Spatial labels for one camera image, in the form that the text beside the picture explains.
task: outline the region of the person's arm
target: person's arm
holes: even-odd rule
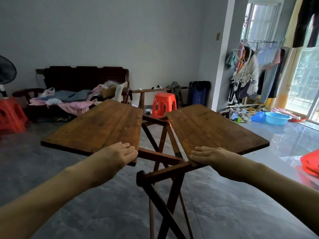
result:
[[[196,147],[190,158],[212,166],[225,178],[263,191],[319,236],[319,191],[222,148]]]
[[[2,206],[0,238],[31,237],[64,204],[87,189],[112,179],[137,155],[128,143],[103,148]]]

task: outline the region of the electric fan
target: electric fan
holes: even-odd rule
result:
[[[5,99],[8,96],[3,85],[13,81],[16,76],[17,70],[11,61],[0,55],[0,92]]]

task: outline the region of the forearm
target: forearm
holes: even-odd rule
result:
[[[319,236],[319,192],[258,163],[248,180]]]
[[[0,238],[29,238],[64,204],[88,188],[73,167],[61,171],[0,208]]]

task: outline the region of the blue plastic bag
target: blue plastic bag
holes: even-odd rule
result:
[[[266,121],[266,114],[265,112],[257,112],[255,115],[251,117],[251,120],[254,122],[265,122]]]

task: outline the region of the sofa backrest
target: sofa backrest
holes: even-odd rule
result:
[[[129,82],[129,70],[122,67],[96,66],[50,66],[44,69],[44,82],[47,88],[78,92],[83,89],[94,89],[108,80],[119,83]]]

